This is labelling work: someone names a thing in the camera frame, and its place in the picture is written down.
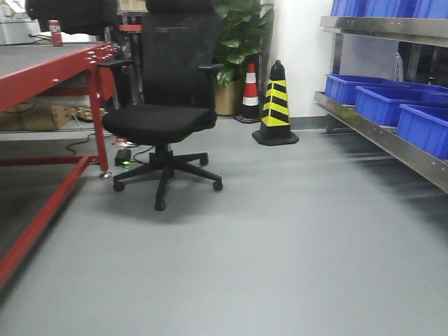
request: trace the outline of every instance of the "power adapter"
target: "power adapter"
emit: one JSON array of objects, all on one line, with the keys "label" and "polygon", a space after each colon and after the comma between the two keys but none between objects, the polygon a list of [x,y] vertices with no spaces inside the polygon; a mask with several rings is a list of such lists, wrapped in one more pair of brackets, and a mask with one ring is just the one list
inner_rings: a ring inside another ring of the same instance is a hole
[{"label": "power adapter", "polygon": [[131,161],[130,149],[119,149],[117,155],[115,155],[115,166],[125,166]]}]

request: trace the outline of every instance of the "chair base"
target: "chair base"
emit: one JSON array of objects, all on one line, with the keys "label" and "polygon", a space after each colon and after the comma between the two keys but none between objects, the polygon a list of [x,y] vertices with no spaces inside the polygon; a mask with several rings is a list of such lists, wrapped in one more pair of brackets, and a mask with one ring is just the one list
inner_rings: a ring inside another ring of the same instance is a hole
[{"label": "chair base", "polygon": [[199,160],[202,166],[209,163],[209,156],[207,153],[196,153],[187,155],[173,155],[172,150],[168,146],[156,146],[155,153],[149,155],[149,163],[135,168],[125,173],[121,173],[113,177],[113,189],[117,192],[125,189],[125,184],[120,182],[129,177],[147,174],[162,170],[162,177],[160,178],[157,194],[155,196],[155,209],[158,211],[165,210],[165,193],[167,189],[168,180],[174,177],[174,170],[181,170],[189,174],[197,175],[215,181],[213,189],[216,191],[223,189],[223,180],[220,176],[215,175],[207,170],[196,167],[188,162]]}]

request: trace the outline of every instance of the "traffic cone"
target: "traffic cone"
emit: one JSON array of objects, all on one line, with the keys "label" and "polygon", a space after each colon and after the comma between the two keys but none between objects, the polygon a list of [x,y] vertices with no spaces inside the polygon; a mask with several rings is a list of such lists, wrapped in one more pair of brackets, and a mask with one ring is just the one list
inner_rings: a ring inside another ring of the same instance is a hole
[{"label": "traffic cone", "polygon": [[291,132],[286,92],[285,68],[276,61],[271,68],[260,130],[252,133],[260,144],[277,146],[295,144],[299,138]]},{"label": "traffic cone", "polygon": [[234,119],[245,124],[252,124],[260,121],[260,107],[258,105],[257,78],[255,75],[254,63],[249,63],[247,66],[243,106],[241,108],[241,114],[236,115]]}]

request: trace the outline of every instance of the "chair backrest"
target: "chair backrest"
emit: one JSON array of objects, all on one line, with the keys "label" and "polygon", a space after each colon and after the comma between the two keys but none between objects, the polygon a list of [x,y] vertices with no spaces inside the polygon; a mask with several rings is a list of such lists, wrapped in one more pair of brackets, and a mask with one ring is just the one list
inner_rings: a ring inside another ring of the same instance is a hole
[{"label": "chair backrest", "polygon": [[142,20],[143,98],[147,104],[209,106],[207,79],[220,18],[212,0],[146,0]]}]

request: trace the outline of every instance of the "red can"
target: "red can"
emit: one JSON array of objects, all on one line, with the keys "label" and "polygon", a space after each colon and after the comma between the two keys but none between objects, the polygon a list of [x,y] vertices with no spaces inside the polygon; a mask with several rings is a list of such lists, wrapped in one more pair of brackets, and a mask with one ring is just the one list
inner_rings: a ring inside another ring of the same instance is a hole
[{"label": "red can", "polygon": [[48,26],[50,27],[51,41],[53,42],[53,47],[61,47],[63,45],[63,42],[62,42],[61,26],[59,24],[59,21],[50,20],[48,21]]}]

